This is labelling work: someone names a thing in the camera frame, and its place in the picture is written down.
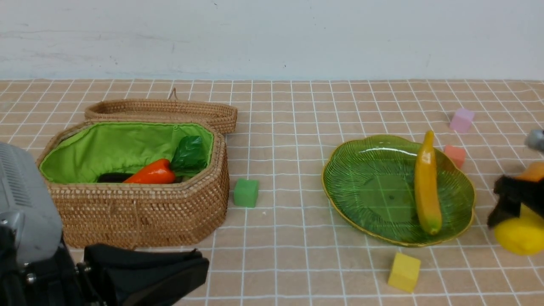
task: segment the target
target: leaf-shaped plate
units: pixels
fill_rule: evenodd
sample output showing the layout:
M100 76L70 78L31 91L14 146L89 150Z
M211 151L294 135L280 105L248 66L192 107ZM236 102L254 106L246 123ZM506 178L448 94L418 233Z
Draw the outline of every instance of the leaf-shaped plate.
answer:
M475 189L435 149L443 225L429 235L419 225L413 188L420 143L391 135L346 142L332 153L322 182L336 211L355 228L404 247L424 247L460 236L474 220Z

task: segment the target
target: gray metal part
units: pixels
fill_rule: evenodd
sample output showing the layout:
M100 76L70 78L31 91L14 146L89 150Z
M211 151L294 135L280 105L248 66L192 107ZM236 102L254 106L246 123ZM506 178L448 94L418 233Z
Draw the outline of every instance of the gray metal part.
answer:
M0 225L15 232L17 263L51 258L63 224L34 158L0 142Z
M525 139L525 145L530 149L544 153L544 131L531 130Z

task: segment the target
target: toy banana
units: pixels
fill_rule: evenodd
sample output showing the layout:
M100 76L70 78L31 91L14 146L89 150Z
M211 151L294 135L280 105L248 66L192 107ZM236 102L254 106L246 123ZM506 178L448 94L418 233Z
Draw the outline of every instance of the toy banana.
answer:
M430 235L442 229L442 211L438 200L436 154L433 147L435 134L428 131L416 157L414 191L419 223Z

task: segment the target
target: basket handle loop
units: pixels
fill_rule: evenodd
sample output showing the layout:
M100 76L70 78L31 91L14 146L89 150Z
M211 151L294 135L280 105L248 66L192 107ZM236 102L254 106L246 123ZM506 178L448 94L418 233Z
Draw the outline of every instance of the basket handle loop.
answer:
M174 97L175 101L178 101L175 87L172 88L172 91L170 92L170 95L168 96L168 100L172 100L172 96Z

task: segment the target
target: green foam cube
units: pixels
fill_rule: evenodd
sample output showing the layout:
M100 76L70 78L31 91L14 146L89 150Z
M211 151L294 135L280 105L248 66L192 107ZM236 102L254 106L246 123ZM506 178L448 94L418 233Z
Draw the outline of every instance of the green foam cube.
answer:
M259 196L259 181L239 179L234 187L234 204L254 208Z

